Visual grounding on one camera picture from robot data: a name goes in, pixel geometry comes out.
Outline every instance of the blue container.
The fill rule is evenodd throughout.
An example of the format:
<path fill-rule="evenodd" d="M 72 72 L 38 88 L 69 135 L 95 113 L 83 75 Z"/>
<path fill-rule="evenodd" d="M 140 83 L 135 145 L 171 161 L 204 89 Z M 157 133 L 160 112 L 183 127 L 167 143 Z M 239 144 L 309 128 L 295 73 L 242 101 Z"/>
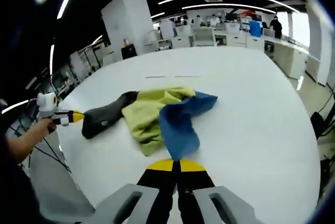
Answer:
<path fill-rule="evenodd" d="M 261 23 L 259 21 L 250 21 L 250 35 L 253 37 L 261 37 L 262 36 L 262 29 Z"/>

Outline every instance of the ceiling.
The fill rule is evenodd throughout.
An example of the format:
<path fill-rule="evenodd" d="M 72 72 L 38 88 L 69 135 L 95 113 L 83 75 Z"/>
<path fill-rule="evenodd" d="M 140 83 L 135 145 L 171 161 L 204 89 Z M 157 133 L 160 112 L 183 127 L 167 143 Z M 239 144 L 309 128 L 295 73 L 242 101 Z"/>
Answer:
<path fill-rule="evenodd" d="M 63 0 L 47 0 L 36 6 L 34 0 L 7 0 L 4 20 L 6 51 L 2 55 L 1 97 L 15 103 L 27 97 L 24 87 L 43 69 L 49 68 L 50 46 L 54 47 L 53 68 L 57 70 L 69 55 L 92 43 L 98 36 L 106 37 L 100 10 L 112 0 L 70 0 L 63 17 L 57 14 Z M 204 0 L 176 0 L 162 5 L 164 0 L 147 0 L 151 15 L 180 13 L 182 7 L 205 4 Z M 224 3 L 264 7 L 265 0 L 223 0 Z"/>

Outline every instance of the white table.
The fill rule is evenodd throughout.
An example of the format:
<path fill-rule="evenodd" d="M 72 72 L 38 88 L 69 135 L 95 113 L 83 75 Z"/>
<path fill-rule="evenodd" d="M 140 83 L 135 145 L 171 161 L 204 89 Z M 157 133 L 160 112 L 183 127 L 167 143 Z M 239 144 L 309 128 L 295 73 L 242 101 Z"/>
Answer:
<path fill-rule="evenodd" d="M 200 77 L 174 77 L 181 75 Z M 218 96 L 212 110 L 193 119 L 200 148 L 188 158 L 251 204 L 262 222 L 303 223 L 319 193 L 317 142 L 299 96 L 259 50 L 196 47 L 141 55 L 99 69 L 60 106 L 86 111 L 127 91 L 181 85 Z M 81 127 L 57 132 L 72 176 L 94 207 L 136 183 L 152 162 L 170 157 L 164 148 L 146 158 L 124 119 L 91 140 Z M 176 205 L 170 219 L 179 218 Z"/>

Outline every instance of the floor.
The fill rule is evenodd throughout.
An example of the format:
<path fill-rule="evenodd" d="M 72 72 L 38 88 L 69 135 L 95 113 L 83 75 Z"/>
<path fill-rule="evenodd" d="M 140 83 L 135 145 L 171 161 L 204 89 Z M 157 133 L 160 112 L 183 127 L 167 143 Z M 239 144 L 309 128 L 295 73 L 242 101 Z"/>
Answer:
<path fill-rule="evenodd" d="M 293 85 L 293 88 L 296 89 L 298 81 L 290 78 L 289 81 Z M 322 85 L 315 83 L 313 79 L 305 73 L 301 88 L 297 93 L 303 101 L 309 116 L 311 116 L 315 111 L 321 110 L 325 105 L 326 101 L 331 96 L 331 89 L 328 86 L 323 87 Z M 320 112 L 323 118 L 328 115 L 333 104 L 334 99 L 331 97 L 327 105 Z M 318 147 L 321 160 L 325 157 L 330 158 L 333 156 L 335 154 L 335 132 L 332 131 L 327 136 L 320 137 L 318 139 Z"/>

